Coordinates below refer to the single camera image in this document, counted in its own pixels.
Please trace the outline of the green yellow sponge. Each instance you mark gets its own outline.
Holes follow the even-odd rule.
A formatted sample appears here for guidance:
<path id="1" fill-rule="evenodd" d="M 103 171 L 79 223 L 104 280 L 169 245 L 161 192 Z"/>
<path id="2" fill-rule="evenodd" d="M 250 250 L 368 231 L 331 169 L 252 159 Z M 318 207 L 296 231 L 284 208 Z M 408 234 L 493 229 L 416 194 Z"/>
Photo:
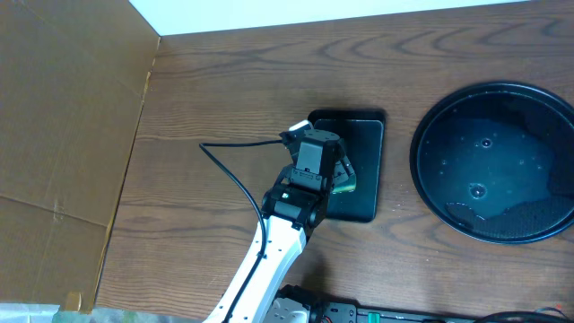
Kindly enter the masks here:
<path id="1" fill-rule="evenodd" d="M 357 180 L 355 177 L 349 177 L 348 179 L 334 183 L 332 193 L 333 194 L 340 194 L 346 192 L 353 192 L 356 189 Z"/>

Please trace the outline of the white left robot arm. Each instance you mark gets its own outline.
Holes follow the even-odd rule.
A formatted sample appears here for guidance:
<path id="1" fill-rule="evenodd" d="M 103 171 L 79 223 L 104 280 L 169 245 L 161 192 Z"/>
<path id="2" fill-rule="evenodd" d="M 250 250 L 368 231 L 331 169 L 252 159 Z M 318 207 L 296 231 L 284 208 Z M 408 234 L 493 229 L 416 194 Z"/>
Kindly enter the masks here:
<path id="1" fill-rule="evenodd" d="M 288 296 L 284 312 L 268 311 L 284 298 L 277 293 L 283 278 L 308 244 L 314 229 L 326 215 L 330 193 L 355 189 L 356 176 L 347 159 L 335 165 L 335 183 L 322 191 L 307 191 L 287 178 L 300 173 L 285 167 L 257 207 L 256 235 L 237 273 L 207 322 L 313 322 L 318 315 L 301 297 Z"/>

